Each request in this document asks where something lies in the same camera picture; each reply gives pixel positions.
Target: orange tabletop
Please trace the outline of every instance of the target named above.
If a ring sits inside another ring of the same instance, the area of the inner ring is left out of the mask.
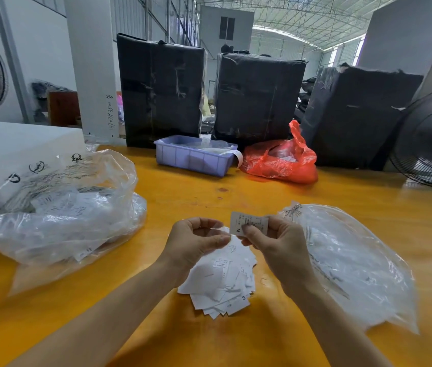
[[[323,168],[314,185],[247,175],[215,178],[156,164],[154,151],[115,148],[133,160],[145,226],[127,243],[57,282],[7,297],[16,264],[0,254],[0,366],[91,307],[162,251],[172,224],[190,216],[230,222],[233,210],[276,213],[292,201],[337,206],[365,224],[410,265],[419,294],[420,335],[391,324],[368,331],[396,366],[432,366],[432,188],[398,174]],[[187,295],[169,293],[111,366],[327,366],[301,312],[255,252],[251,306],[213,321]]]

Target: dark window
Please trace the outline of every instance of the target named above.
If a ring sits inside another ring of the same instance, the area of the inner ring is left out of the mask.
[[[228,25],[228,18],[221,17],[221,23],[219,24],[219,39],[226,40],[226,26]]]
[[[228,30],[226,32],[226,39],[233,41],[233,30],[235,29],[235,18],[228,18]]]

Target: red plastic bag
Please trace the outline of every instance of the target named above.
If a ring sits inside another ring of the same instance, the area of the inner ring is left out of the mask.
[[[251,175],[295,183],[311,184],[318,180],[316,153],[306,147],[299,123],[289,123],[293,139],[270,140],[248,146],[241,169]]]

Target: forearm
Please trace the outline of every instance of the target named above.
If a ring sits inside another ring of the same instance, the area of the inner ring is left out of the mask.
[[[14,360],[9,366],[104,366],[173,288],[153,264]]]
[[[392,367],[319,284],[291,292],[331,367]]]

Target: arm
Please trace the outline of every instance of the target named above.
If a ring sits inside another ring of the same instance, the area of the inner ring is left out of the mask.
[[[158,302],[185,281],[201,256],[230,241],[227,235],[206,237],[210,228],[222,226],[219,221],[204,218],[176,222],[155,263],[33,346],[9,367],[106,365]]]
[[[386,357],[328,295],[314,275],[303,228],[269,219],[268,236],[245,226],[244,245],[260,251],[282,289],[300,308],[331,367],[392,367]]]

